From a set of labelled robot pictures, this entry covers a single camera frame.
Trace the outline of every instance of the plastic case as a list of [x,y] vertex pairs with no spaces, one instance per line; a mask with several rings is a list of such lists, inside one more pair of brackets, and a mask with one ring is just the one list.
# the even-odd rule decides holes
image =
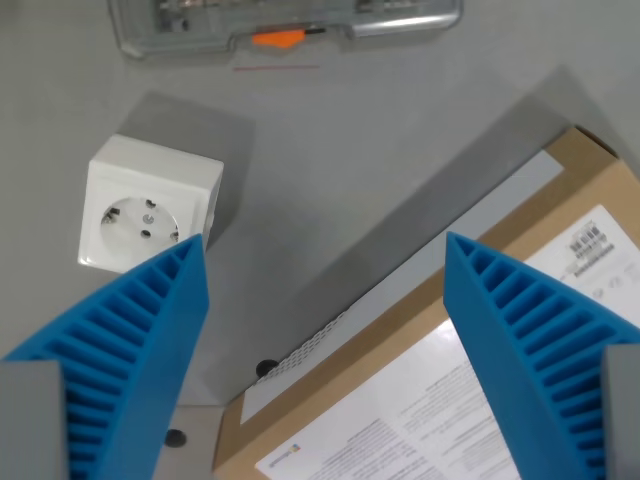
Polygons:
[[462,0],[109,0],[122,50],[135,58],[229,51],[241,36],[336,28],[351,39],[443,29]]

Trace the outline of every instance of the barcode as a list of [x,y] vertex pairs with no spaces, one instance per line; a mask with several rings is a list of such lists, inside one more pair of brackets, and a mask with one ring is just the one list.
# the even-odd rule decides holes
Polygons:
[[573,243],[569,245],[569,248],[573,251],[576,259],[581,260],[585,256],[597,255],[606,241],[607,236],[594,223],[590,222],[574,236]]
[[595,257],[591,257],[587,263],[585,263],[583,266],[581,266],[579,269],[573,272],[573,274],[576,276],[576,278],[578,278],[584,272],[586,272],[591,267],[593,267],[598,260],[604,258],[612,250],[613,250],[613,245],[612,244],[607,245],[604,248],[604,250],[600,251],[600,253],[598,253]]

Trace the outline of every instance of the white electrical outlet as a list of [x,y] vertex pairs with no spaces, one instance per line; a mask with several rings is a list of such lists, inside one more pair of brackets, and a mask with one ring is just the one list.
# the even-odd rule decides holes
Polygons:
[[223,167],[114,135],[89,163],[78,261],[125,272],[192,235],[206,245]]

